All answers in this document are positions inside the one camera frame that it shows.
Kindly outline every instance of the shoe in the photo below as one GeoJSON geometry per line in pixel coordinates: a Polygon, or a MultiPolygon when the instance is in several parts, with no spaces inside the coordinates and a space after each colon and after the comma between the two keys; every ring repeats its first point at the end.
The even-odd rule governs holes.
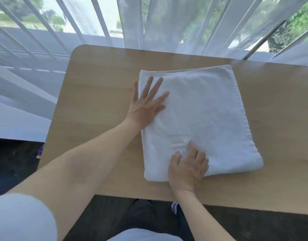
{"type": "Polygon", "coordinates": [[[172,211],[175,215],[177,213],[177,205],[178,205],[178,202],[173,202],[171,205],[172,211]]]}

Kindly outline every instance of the folded towel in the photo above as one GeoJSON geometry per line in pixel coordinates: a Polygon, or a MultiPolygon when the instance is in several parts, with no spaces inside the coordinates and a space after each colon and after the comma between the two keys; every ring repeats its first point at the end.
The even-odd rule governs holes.
{"type": "Polygon", "coordinates": [[[146,180],[168,181],[171,156],[180,151],[184,157],[190,140],[209,158],[205,176],[263,166],[230,65],[164,72],[141,70],[140,92],[149,76],[154,77],[152,86],[164,78],[154,99],[165,91],[170,95],[164,102],[166,109],[141,132],[146,180]]]}

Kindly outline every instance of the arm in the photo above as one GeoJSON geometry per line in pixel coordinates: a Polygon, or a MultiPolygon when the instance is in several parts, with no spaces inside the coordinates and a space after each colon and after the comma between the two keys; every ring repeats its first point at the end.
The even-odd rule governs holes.
{"type": "Polygon", "coordinates": [[[208,170],[208,159],[205,153],[198,151],[190,142],[188,154],[181,163],[180,157],[180,152],[172,156],[168,179],[195,241],[235,241],[194,194],[197,182],[208,170]]]}
{"type": "Polygon", "coordinates": [[[72,228],[127,145],[165,108],[161,104],[168,92],[153,101],[162,80],[149,92],[150,77],[140,98],[135,81],[133,100],[121,124],[62,154],[9,191],[44,202],[56,220],[58,240],[72,228]]]}

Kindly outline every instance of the leg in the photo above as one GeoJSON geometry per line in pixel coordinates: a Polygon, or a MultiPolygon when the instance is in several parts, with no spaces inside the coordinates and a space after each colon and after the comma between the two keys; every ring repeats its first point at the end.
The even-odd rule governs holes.
{"type": "Polygon", "coordinates": [[[177,235],[183,241],[194,241],[190,227],[179,204],[176,206],[176,210],[177,235]]]}
{"type": "Polygon", "coordinates": [[[161,232],[156,209],[150,200],[136,199],[121,220],[115,235],[131,228],[161,232]]]}

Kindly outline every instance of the tabletop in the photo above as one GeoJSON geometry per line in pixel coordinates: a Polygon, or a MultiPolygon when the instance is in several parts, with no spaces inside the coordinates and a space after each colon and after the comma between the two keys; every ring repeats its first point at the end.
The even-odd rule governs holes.
{"type": "MultiPolygon", "coordinates": [[[[308,214],[308,67],[91,45],[72,55],[39,168],[124,120],[140,70],[230,64],[264,167],[204,178],[203,204],[308,214]]],[[[174,201],[168,182],[144,179],[140,134],[98,191],[174,201]]]]}

